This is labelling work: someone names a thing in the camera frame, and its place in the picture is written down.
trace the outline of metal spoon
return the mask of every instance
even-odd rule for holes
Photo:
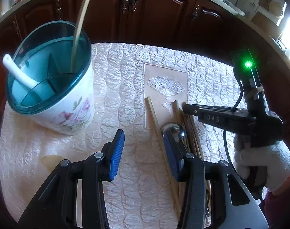
[[[183,126],[176,122],[167,122],[163,126],[161,126],[162,134],[164,134],[165,131],[170,130],[172,132],[172,135],[175,139],[175,141],[178,143],[185,135],[185,131],[183,129]]]

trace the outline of cabinet handle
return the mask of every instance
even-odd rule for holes
[[[137,0],[130,0],[130,3],[132,5],[132,11],[135,12],[136,11],[136,4],[138,3]]]
[[[217,17],[218,19],[221,19],[220,15],[217,12],[206,10],[206,9],[202,9],[202,11],[206,15],[212,15],[212,16]]]
[[[199,10],[199,5],[195,8],[192,14],[192,21],[195,21],[195,19],[198,17],[198,10]]]
[[[59,0],[56,0],[56,14],[57,14],[57,18],[59,20],[62,19],[62,16],[61,16],[61,7],[60,7],[60,4],[59,4]]]
[[[15,32],[16,32],[16,34],[17,34],[17,36],[19,37],[19,39],[20,39],[20,33],[19,33],[19,29],[18,29],[18,26],[17,26],[17,24],[16,24],[16,22],[15,21],[13,21],[13,27],[14,27],[14,30],[15,30]]]
[[[129,0],[123,0],[123,14],[126,13],[127,5],[129,4]]]

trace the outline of green led light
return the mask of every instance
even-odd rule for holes
[[[252,63],[251,63],[250,61],[247,61],[247,62],[245,63],[245,66],[246,66],[247,68],[251,68]]]

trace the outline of red sleeve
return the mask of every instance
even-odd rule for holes
[[[264,214],[269,226],[290,214],[290,188],[278,196],[268,192],[264,200]]]

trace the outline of white handle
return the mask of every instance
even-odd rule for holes
[[[33,89],[38,84],[37,81],[31,79],[19,69],[9,54],[5,54],[3,57],[3,65],[18,81],[30,89]]]

